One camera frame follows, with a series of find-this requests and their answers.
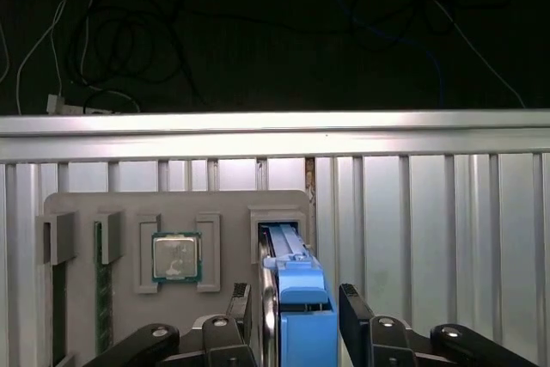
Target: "blue plastic clip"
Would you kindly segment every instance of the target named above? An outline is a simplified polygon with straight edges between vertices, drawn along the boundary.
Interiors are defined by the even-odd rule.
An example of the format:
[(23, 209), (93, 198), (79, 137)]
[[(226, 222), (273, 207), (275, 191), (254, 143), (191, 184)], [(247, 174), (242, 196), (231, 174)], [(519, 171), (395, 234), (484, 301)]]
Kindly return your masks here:
[(264, 259), (263, 265), (278, 275), (281, 367), (337, 366), (336, 303), (320, 262), (291, 224), (265, 229), (275, 256)]

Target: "silver metal wall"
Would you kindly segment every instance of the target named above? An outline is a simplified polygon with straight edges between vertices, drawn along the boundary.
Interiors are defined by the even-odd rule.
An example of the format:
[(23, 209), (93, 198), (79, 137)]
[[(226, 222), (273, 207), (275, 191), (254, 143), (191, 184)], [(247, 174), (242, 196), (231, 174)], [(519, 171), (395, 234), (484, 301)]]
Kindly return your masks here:
[[(550, 125), (550, 113), (547, 120)], [(37, 144), (32, 158), (47, 158), (40, 145), (48, 142), (2, 140), (1, 126), (0, 162), (31, 154), (32, 143)], [(345, 132), (340, 140), (326, 134), (339, 148), (334, 153), (309, 150), (304, 151), (307, 157), (272, 157), (262, 151), (257, 157), (250, 156), (253, 148), (247, 153), (224, 147), (221, 158), (208, 161), (157, 161), (150, 154), (150, 160), (136, 161), (136, 148), (155, 137), (124, 135), (117, 142), (134, 145), (128, 144), (126, 152), (134, 160), (120, 162), (122, 149), (110, 146), (111, 138), (95, 137), (94, 142), (103, 142), (95, 154), (102, 162), (65, 162), (63, 154), (48, 150), (54, 162), (0, 164), (0, 365), (48, 365), (51, 303), (45, 269), (34, 262), (34, 217), (49, 194), (252, 189), (309, 193), (316, 249), (327, 276), (333, 285), (356, 284), (376, 312), (399, 316), (421, 333), (459, 322), (548, 365), (550, 128), (452, 127), (435, 135), (411, 133), (417, 147), (399, 141), (405, 142), (403, 150), (395, 150), (392, 132), (380, 138), (377, 130)], [(455, 142), (455, 150), (448, 144), (430, 146), (431, 139), (446, 142), (445, 136)], [(165, 137), (157, 138), (159, 144), (167, 143)], [(265, 136), (265, 145), (271, 139), (282, 148), (278, 138)], [(81, 158), (93, 160), (86, 137), (67, 139), (55, 138), (48, 148), (55, 144), (64, 154), (78, 151)], [(184, 138), (174, 139), (177, 144)], [(77, 147), (63, 149), (70, 142)], [(479, 148), (483, 143), (486, 151)], [(2, 150), (2, 144), (10, 144), (11, 150)], [(357, 150), (343, 150), (347, 147)], [(147, 148), (154, 153), (155, 148)], [(245, 157), (228, 159), (235, 150)]]

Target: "white plug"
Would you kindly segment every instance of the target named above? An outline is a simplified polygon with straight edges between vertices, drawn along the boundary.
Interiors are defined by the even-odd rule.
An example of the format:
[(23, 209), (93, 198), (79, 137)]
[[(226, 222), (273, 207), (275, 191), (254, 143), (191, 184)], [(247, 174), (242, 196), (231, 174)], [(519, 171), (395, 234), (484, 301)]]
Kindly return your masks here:
[[(65, 98), (58, 95), (48, 95), (48, 103), (46, 105), (46, 112), (49, 115), (82, 115), (84, 113), (83, 107), (77, 107), (75, 105), (65, 105)], [(87, 107), (86, 114), (102, 113), (109, 114), (113, 111), (106, 109), (96, 109), (94, 107)]]

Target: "metal fence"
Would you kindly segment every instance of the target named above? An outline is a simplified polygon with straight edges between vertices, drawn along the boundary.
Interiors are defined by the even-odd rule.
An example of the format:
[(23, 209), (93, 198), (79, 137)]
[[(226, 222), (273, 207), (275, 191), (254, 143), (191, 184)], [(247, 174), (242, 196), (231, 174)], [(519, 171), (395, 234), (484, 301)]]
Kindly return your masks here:
[(55, 192), (300, 189), (330, 281), (421, 333), (547, 365), (550, 112), (0, 119), (0, 365), (49, 364), (34, 219)]

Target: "dark wall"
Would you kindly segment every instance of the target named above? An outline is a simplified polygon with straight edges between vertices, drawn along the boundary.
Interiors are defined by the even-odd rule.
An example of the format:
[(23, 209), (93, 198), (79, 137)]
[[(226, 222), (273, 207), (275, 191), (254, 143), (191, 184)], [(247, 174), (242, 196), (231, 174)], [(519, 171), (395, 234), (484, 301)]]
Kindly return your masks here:
[[(0, 114), (15, 113), (17, 67), (51, 24), (59, 1), (0, 0), (12, 60), (9, 77), (0, 86)], [(156, 1), (165, 10), (169, 9), (168, 1)], [(361, 0), (357, 15), (369, 21), (405, 1)], [(131, 7), (134, 1), (116, 2)], [(63, 71), (71, 33), (87, 5), (88, 0), (70, 0), (56, 28)], [(522, 94), (529, 107), (545, 107), (550, 103), (545, 73), (550, 49), (548, 5), (550, 0), (512, 0), (505, 9), (459, 10), (456, 15), (463, 31)], [(335, 0), (186, 0), (186, 7), (247, 15), (304, 29), (348, 27), (348, 19)], [(428, 12), (435, 23), (445, 23), (440, 11), (430, 6)], [(406, 19), (404, 14), (379, 28), (395, 34)], [(274, 26), (201, 17), (185, 10), (174, 28), (182, 39), (206, 105), (191, 99), (182, 75), (160, 85), (120, 79), (107, 83), (111, 88), (135, 95), (145, 112), (410, 109), (438, 108), (439, 105), (437, 73), (421, 47), (399, 45), (387, 52), (371, 53), (357, 47), (356, 41), (347, 34), (297, 34)], [(152, 69), (159, 74), (166, 73), (166, 68), (175, 64), (170, 45), (163, 36), (157, 35), (162, 58), (156, 59)], [(447, 36), (431, 35), (422, 20), (416, 19), (406, 36), (424, 45), (440, 61), (446, 107), (518, 106), (513, 94), (456, 32)], [(361, 38), (373, 47), (386, 42), (368, 33)], [(92, 58), (89, 67), (91, 70), (95, 67)], [(62, 78), (68, 103), (82, 105), (89, 90), (71, 83), (65, 74)], [(23, 112), (43, 113), (47, 95), (58, 91), (49, 40), (28, 61), (21, 79)], [(123, 103), (119, 98), (102, 97), (95, 105), (117, 108)]]

